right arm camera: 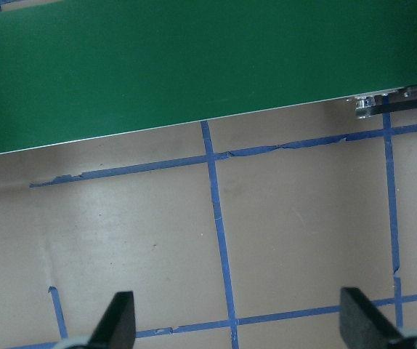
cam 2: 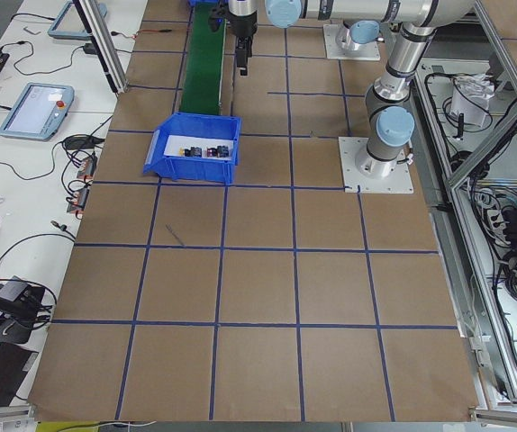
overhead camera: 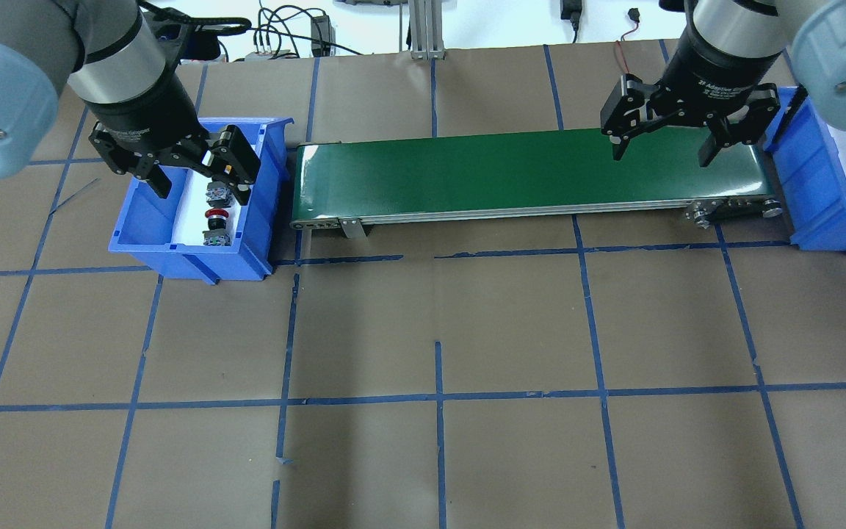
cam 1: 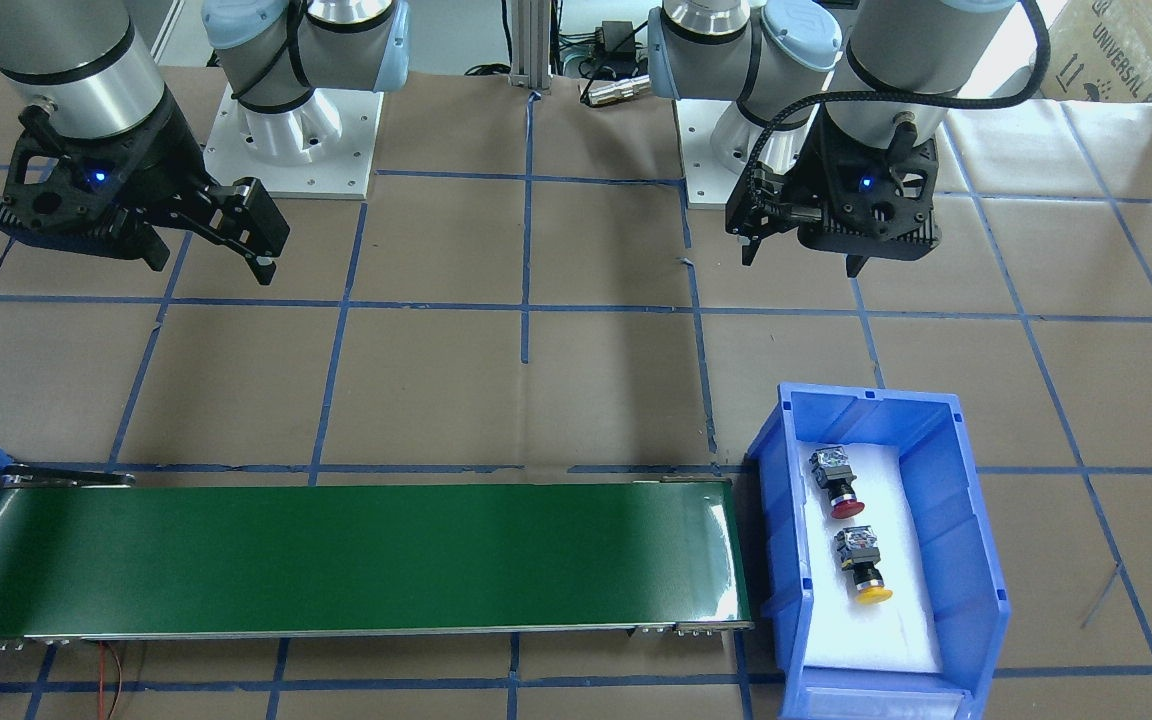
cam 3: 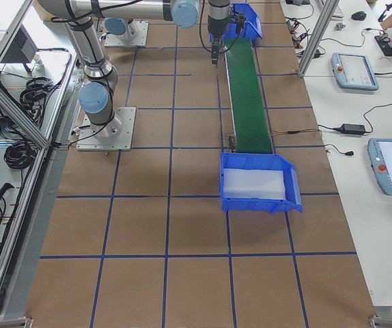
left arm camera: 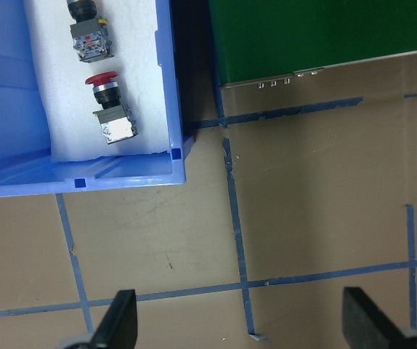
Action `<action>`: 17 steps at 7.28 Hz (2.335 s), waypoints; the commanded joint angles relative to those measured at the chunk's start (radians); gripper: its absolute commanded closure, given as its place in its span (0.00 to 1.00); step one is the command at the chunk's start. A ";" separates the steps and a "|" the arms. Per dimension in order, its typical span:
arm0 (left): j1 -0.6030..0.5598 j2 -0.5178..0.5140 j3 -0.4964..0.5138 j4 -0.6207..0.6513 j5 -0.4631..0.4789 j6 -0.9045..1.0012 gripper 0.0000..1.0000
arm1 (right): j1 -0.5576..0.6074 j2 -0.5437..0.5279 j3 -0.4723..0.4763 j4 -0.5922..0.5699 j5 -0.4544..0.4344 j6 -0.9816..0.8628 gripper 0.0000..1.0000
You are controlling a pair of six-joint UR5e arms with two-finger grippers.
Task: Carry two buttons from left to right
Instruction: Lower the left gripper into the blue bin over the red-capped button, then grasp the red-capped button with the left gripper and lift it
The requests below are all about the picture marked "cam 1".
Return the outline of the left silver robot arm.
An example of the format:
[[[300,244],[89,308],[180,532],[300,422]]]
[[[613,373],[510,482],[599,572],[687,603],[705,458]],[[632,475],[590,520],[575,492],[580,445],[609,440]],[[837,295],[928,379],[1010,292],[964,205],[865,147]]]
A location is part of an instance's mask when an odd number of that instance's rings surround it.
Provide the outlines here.
[[[654,94],[730,104],[738,176],[723,228],[753,264],[765,238],[915,262],[940,247],[934,141],[947,111],[1006,109],[1043,85],[1051,37],[1041,6],[1021,3],[1036,37],[1029,79],[1002,97],[965,97],[1010,1],[864,1],[844,29],[814,1],[664,1],[646,23]]]

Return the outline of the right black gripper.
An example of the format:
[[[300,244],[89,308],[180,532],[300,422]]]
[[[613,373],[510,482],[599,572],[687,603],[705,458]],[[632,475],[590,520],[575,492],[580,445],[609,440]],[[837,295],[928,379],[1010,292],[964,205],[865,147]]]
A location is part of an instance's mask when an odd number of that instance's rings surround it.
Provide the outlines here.
[[[291,227],[262,179],[221,185],[165,90],[141,123],[106,138],[60,135],[28,106],[0,199],[0,232],[38,249],[142,260],[161,272],[169,247],[157,227],[192,229],[238,253],[270,286]]]

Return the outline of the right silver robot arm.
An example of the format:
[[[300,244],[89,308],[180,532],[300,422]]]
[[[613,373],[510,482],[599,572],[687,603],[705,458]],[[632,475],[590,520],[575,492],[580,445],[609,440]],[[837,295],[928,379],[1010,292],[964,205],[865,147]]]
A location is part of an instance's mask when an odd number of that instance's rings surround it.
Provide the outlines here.
[[[332,94],[391,94],[410,73],[407,1],[206,1],[202,26],[236,105],[247,176],[219,176],[123,1],[0,1],[0,74],[20,135],[0,232],[37,249],[142,262],[160,229],[236,253],[270,285],[291,227],[270,170],[356,161]]]

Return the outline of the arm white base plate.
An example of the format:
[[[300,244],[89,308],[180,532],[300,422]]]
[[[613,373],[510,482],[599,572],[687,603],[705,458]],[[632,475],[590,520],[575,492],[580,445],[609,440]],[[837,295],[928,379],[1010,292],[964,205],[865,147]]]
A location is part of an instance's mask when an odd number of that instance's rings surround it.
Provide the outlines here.
[[[681,99],[675,111],[689,206],[723,209],[761,127],[735,101]]]
[[[268,113],[225,91],[204,146],[212,177],[260,179],[275,199],[366,199],[387,96],[314,88],[294,108]]]

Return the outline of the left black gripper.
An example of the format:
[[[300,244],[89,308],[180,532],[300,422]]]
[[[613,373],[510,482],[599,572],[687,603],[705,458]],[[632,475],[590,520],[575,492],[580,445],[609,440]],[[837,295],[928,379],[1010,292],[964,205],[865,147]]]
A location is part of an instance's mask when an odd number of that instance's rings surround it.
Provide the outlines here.
[[[746,168],[726,202],[726,232],[755,263],[761,241],[795,232],[801,245],[846,255],[856,279],[873,258],[915,262],[940,247],[933,190],[940,162],[932,138],[919,141],[914,113],[893,118],[887,146],[876,149],[820,111],[790,170]]]

